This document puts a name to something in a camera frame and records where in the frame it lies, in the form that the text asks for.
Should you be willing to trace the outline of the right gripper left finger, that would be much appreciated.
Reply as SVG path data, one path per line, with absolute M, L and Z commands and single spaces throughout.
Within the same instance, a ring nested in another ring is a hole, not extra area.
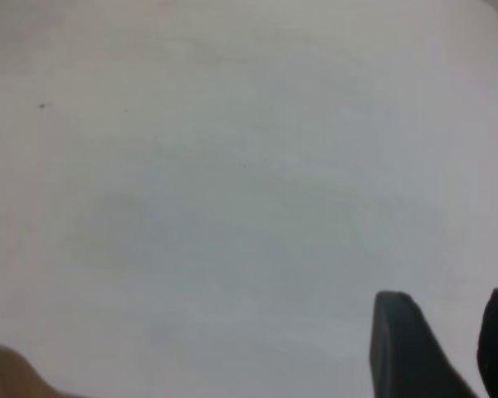
M 373 306 L 369 363 L 376 397 L 474 397 L 422 310 L 404 292 L 381 291 Z

